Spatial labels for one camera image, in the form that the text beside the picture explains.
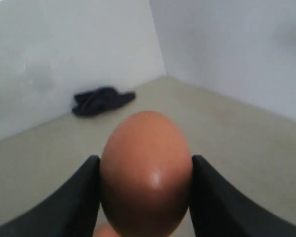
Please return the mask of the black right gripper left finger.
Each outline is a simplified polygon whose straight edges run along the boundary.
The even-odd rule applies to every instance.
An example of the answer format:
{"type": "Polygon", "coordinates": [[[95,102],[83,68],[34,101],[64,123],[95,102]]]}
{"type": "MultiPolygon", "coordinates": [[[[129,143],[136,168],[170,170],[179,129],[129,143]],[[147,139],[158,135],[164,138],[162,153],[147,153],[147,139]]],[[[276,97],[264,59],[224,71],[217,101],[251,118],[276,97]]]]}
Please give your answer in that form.
{"type": "Polygon", "coordinates": [[[90,156],[55,193],[0,226],[0,237],[91,237],[100,206],[100,159],[90,156]]]}

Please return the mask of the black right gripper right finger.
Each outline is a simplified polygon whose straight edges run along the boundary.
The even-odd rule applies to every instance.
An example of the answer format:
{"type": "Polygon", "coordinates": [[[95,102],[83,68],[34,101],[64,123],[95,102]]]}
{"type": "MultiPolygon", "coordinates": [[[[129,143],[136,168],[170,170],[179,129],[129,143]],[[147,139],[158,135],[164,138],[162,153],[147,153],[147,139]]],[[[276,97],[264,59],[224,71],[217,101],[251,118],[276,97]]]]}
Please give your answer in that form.
{"type": "Polygon", "coordinates": [[[194,155],[191,220],[197,237],[296,237],[296,225],[267,211],[194,155]]]}

